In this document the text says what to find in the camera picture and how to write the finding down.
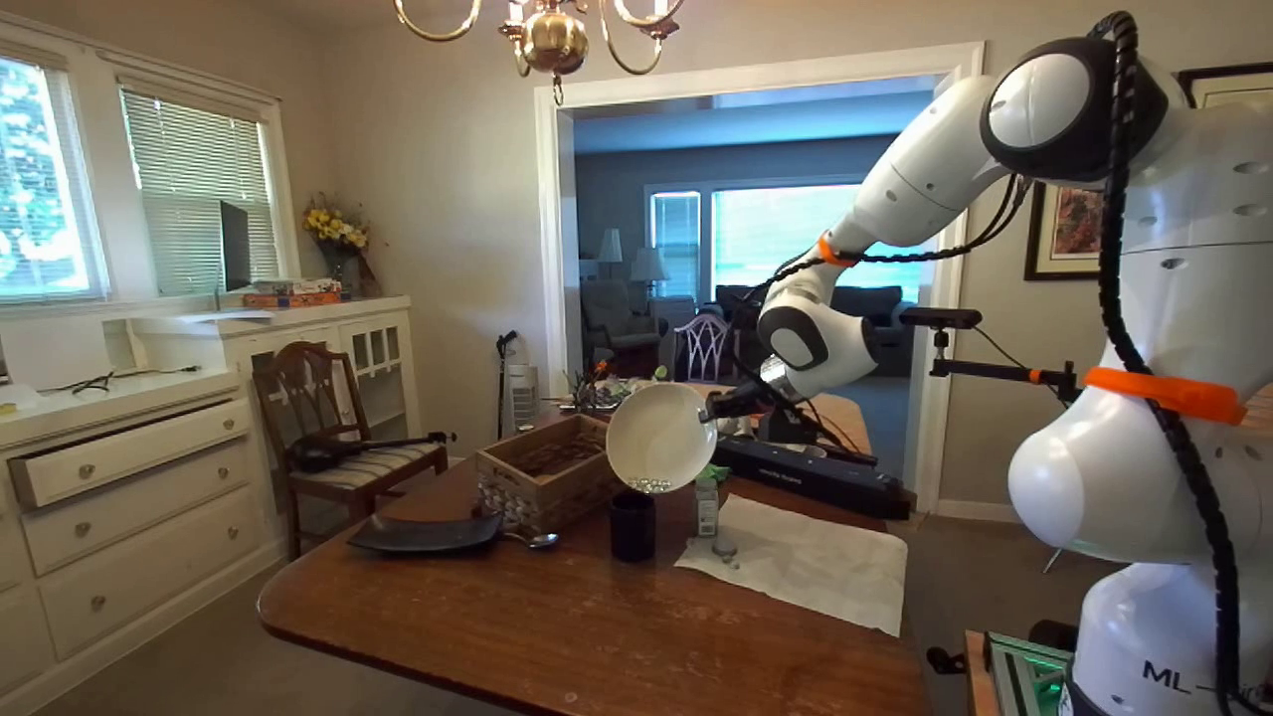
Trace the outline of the green robot base frame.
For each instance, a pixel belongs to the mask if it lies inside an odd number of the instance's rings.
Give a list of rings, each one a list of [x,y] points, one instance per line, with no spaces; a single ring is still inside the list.
[[[970,716],[1062,716],[1073,644],[1078,632],[1057,620],[1038,620],[1025,635],[970,632]]]

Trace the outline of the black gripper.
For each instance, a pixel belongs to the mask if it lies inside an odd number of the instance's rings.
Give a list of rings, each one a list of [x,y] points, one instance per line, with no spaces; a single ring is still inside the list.
[[[796,400],[805,400],[812,395],[814,395],[814,383],[806,383],[793,368],[761,374],[740,386],[714,390],[700,405],[700,417],[716,421],[716,417],[740,417],[740,412],[765,412],[765,408],[793,408]]]

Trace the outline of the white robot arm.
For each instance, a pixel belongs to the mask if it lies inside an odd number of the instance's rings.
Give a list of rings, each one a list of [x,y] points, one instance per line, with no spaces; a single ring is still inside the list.
[[[1111,566],[1081,599],[1068,716],[1269,716],[1269,159],[1260,98],[1192,103],[1111,10],[944,87],[841,226],[761,291],[761,386],[812,396],[875,367],[867,325],[830,301],[849,265],[923,249],[1004,179],[1097,200],[1096,287],[1025,298],[1096,367],[1005,461],[1020,520]]]

